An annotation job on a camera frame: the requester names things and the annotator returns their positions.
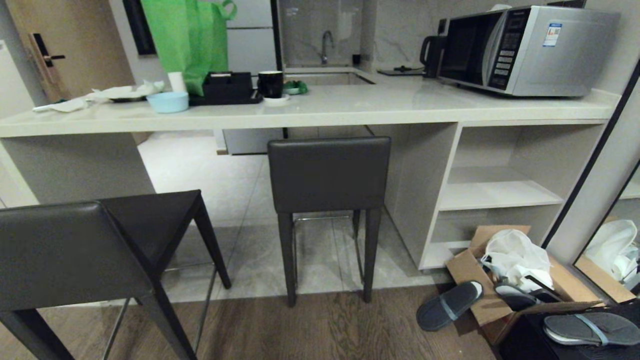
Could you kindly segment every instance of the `faucet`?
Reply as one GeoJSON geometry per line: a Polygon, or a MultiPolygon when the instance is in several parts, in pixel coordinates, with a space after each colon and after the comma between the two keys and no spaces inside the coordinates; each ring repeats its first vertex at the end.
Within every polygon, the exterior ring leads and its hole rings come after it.
{"type": "Polygon", "coordinates": [[[331,48],[335,49],[335,44],[333,43],[333,34],[331,31],[327,30],[322,34],[322,54],[320,54],[320,60],[322,60],[322,65],[326,65],[328,58],[326,57],[326,39],[329,38],[331,41],[331,48]]]}

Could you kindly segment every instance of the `microwave control panel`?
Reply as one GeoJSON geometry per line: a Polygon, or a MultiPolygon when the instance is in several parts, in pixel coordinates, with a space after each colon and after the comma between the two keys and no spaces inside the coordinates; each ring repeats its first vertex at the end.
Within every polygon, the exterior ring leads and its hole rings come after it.
{"type": "Polygon", "coordinates": [[[512,10],[508,12],[507,21],[505,22],[504,31],[502,32],[502,39],[500,40],[498,57],[491,70],[489,86],[501,90],[507,88],[513,62],[515,61],[516,55],[518,55],[518,49],[520,48],[520,42],[522,41],[522,35],[527,26],[530,12],[531,9],[512,10]]]}

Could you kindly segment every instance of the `microwave sticker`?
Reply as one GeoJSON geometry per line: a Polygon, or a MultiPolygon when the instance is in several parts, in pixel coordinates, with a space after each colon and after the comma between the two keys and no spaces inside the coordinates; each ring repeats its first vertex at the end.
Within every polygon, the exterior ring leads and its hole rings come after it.
{"type": "Polygon", "coordinates": [[[562,24],[556,24],[556,23],[549,24],[549,29],[547,30],[547,36],[545,37],[545,41],[542,43],[542,46],[545,46],[545,47],[556,46],[556,43],[558,42],[558,37],[560,36],[560,30],[562,30],[562,24]]]}

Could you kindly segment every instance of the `sink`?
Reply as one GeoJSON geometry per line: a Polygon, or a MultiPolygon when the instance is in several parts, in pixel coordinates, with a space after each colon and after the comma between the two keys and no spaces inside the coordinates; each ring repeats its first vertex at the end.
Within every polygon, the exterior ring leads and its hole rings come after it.
{"type": "Polygon", "coordinates": [[[301,71],[286,72],[286,81],[304,81],[307,85],[375,85],[355,72],[305,73],[301,71]]]}
{"type": "Polygon", "coordinates": [[[305,69],[313,69],[313,68],[327,68],[327,67],[350,67],[347,64],[303,64],[303,65],[291,65],[287,64],[287,67],[290,69],[295,68],[305,68],[305,69]]]}

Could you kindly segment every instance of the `electric kettle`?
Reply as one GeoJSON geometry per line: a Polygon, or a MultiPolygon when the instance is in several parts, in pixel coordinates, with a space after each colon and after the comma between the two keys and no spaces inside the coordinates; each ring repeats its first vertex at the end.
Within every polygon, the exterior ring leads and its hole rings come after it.
{"type": "Polygon", "coordinates": [[[420,50],[420,62],[424,65],[425,78],[435,78],[438,75],[440,57],[444,49],[447,37],[432,36],[424,38],[422,49],[420,50]]]}

